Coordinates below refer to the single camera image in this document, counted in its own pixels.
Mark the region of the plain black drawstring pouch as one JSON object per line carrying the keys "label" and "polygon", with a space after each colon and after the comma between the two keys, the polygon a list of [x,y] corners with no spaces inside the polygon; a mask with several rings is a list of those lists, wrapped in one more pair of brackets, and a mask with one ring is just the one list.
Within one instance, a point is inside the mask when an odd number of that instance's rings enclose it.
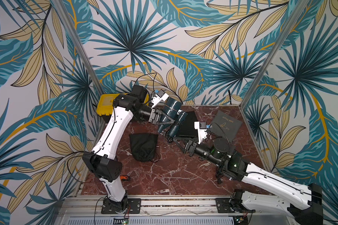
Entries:
{"label": "plain black drawstring pouch", "polygon": [[179,131],[177,132],[178,137],[183,138],[195,138],[198,136],[197,130],[194,128],[194,123],[198,121],[195,111],[187,112],[187,117],[184,122],[180,125]]}

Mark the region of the black hair dryer pouch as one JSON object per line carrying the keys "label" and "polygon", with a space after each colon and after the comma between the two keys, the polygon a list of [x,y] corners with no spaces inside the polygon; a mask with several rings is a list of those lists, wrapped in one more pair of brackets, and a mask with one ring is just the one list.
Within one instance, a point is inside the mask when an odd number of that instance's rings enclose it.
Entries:
{"label": "black hair dryer pouch", "polygon": [[129,135],[130,150],[135,160],[145,163],[156,163],[160,160],[156,152],[158,135],[150,133],[138,133]]}

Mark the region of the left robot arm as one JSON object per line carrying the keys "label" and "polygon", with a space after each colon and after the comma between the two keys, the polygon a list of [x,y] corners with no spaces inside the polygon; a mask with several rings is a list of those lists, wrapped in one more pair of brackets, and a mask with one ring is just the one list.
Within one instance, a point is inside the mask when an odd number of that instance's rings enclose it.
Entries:
{"label": "left robot arm", "polygon": [[119,94],[113,99],[112,114],[97,144],[90,153],[85,153],[82,160],[107,191],[113,203],[126,203],[126,191],[122,186],[120,173],[122,163],[117,161],[116,151],[127,125],[133,117],[143,118],[152,124],[160,125],[159,116],[169,115],[156,106],[169,99],[163,90],[154,93],[151,106],[145,103],[147,90],[143,86],[134,85],[128,94]]}

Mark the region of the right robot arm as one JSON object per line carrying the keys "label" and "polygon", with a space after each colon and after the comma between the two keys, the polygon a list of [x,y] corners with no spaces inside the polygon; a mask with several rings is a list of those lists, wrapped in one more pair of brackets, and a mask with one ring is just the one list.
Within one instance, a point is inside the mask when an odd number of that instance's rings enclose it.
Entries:
{"label": "right robot arm", "polygon": [[227,177],[259,187],[269,195],[235,190],[222,204],[231,212],[269,211],[293,218],[300,225],[321,225],[324,222],[322,188],[314,183],[303,185],[286,180],[258,167],[242,157],[224,137],[217,137],[211,146],[197,138],[174,138],[174,143],[189,156],[198,156],[216,165],[216,176]]}

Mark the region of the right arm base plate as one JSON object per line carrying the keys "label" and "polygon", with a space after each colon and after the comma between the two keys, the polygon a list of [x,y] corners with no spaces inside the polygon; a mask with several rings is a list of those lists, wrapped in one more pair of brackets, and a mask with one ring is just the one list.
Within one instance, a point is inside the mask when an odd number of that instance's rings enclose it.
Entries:
{"label": "right arm base plate", "polygon": [[256,210],[245,208],[241,200],[232,198],[216,198],[216,207],[218,213],[255,213]]}

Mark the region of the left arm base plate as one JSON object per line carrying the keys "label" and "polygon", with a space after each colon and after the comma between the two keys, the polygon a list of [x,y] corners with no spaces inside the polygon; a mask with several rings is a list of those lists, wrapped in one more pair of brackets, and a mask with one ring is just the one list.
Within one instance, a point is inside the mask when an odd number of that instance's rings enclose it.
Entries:
{"label": "left arm base plate", "polygon": [[115,202],[108,198],[103,200],[101,214],[140,214],[140,198],[124,198],[121,202]]}

